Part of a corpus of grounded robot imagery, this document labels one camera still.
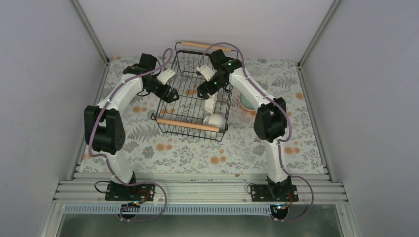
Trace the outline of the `black wire dish rack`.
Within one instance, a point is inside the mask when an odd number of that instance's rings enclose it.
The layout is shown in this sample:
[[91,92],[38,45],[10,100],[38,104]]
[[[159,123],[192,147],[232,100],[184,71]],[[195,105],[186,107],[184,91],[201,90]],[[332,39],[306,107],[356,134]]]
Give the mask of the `black wire dish rack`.
[[205,100],[198,97],[197,88],[205,81],[205,78],[198,74],[196,67],[199,62],[212,67],[209,54],[204,54],[199,49],[186,49],[184,44],[175,44],[175,57],[171,68],[177,76],[170,79],[168,84],[178,92],[179,99],[168,103],[161,100],[158,103],[156,113],[151,115],[161,132],[204,140],[222,141],[225,132],[228,130],[228,114],[233,92],[232,85],[221,88],[214,105],[214,114],[222,115],[226,120],[217,131],[210,131],[208,127],[209,112],[205,111]]

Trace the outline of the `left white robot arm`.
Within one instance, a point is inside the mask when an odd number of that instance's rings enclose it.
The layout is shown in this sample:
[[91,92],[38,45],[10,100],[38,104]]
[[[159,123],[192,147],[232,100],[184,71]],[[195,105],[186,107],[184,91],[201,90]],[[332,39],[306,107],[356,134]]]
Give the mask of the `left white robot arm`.
[[168,81],[175,77],[172,69],[165,68],[166,62],[158,64],[151,54],[142,54],[138,63],[127,66],[116,87],[95,106],[84,110],[84,138],[88,154],[92,158],[103,158],[111,181],[120,184],[118,194],[126,200],[137,195],[134,171],[123,152],[126,132],[122,114],[140,92],[154,94],[165,102],[179,99],[178,92]]

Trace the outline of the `mint green bowl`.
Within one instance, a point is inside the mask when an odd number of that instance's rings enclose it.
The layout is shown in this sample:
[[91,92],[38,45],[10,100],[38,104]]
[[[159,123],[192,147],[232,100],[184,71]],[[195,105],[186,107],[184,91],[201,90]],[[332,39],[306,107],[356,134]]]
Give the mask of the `mint green bowl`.
[[255,109],[252,106],[252,104],[250,103],[250,101],[242,93],[240,94],[239,103],[240,103],[241,108],[244,109],[245,111],[248,111],[248,112],[254,112],[255,111]]

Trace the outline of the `white cylindrical bowl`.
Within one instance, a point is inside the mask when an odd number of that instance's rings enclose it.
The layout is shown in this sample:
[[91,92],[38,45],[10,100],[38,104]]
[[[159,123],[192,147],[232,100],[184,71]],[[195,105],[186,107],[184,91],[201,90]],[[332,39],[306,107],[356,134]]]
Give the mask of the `white cylindrical bowl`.
[[218,92],[214,93],[213,95],[210,95],[208,99],[204,101],[204,111],[209,114],[214,114],[216,103],[218,98]]

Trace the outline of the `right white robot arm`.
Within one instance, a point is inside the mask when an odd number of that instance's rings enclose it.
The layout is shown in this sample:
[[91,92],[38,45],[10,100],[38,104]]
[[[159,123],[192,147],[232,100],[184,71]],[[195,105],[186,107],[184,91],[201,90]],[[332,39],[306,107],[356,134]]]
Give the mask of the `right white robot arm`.
[[221,88],[232,85],[251,103],[256,111],[253,129],[265,146],[268,160],[268,196],[280,201],[287,194],[286,186],[290,178],[284,171],[281,140],[286,128],[290,128],[283,98],[269,95],[248,73],[242,60],[225,56],[219,49],[209,54],[211,67],[201,59],[197,72],[204,76],[205,82],[198,86],[198,97],[209,99]]

